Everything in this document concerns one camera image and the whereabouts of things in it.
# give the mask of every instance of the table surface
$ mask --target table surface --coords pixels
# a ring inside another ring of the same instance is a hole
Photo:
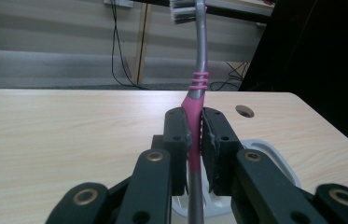
[[[0,90],[0,223],[44,223],[70,188],[87,181],[111,188],[131,175],[153,134],[162,134],[165,112],[185,95]],[[255,116],[241,116],[236,105]],[[275,146],[305,190],[348,187],[348,138],[296,95],[208,91],[205,106],[223,112],[240,139]]]

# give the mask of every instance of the pink toothbrush grip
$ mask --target pink toothbrush grip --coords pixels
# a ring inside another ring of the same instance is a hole
[[[189,168],[191,172],[199,172],[201,170],[200,158],[200,136],[201,136],[201,115],[203,108],[204,94],[200,99],[194,100],[186,97],[182,103],[188,119],[188,127],[191,131],[191,149],[188,153]]]

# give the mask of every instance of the black panel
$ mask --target black panel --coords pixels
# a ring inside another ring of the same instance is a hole
[[[280,0],[240,91],[297,94],[348,137],[348,0]]]

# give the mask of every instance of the toothbrush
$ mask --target toothbrush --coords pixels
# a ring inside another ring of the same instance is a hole
[[[203,223],[201,118],[208,81],[206,46],[206,7],[204,0],[170,0],[171,15],[176,24],[195,21],[197,27],[197,72],[193,73],[188,94],[182,103],[192,144],[188,152],[188,223]]]

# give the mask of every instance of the brass screw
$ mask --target brass screw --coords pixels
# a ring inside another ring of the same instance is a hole
[[[160,161],[164,158],[164,155],[160,152],[150,152],[146,157],[149,161]]]
[[[74,196],[74,204],[86,205],[92,203],[98,196],[96,189],[83,189]]]
[[[245,157],[250,161],[261,161],[260,154],[256,152],[246,152]]]
[[[348,191],[344,189],[331,189],[328,191],[328,195],[336,202],[348,206]]]

